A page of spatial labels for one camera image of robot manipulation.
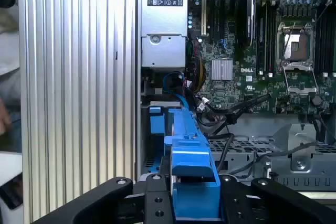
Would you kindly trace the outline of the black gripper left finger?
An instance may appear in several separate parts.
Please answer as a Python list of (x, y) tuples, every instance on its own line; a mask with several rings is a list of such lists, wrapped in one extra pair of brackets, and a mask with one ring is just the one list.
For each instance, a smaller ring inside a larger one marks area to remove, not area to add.
[(149, 174), (133, 183), (115, 177), (35, 221), (36, 223), (174, 223), (166, 179)]

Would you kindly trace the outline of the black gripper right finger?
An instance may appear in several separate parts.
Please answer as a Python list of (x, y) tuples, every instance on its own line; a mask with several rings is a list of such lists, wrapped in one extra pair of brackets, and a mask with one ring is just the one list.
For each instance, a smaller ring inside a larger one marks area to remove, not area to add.
[(219, 178), (223, 223), (335, 223), (335, 210), (274, 180)]

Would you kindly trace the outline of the person's hand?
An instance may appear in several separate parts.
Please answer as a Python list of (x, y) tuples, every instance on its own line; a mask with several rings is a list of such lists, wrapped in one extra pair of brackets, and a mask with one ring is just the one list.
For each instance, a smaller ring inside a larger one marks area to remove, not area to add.
[(9, 116), (3, 100), (0, 100), (0, 134), (3, 135), (11, 127), (11, 117)]

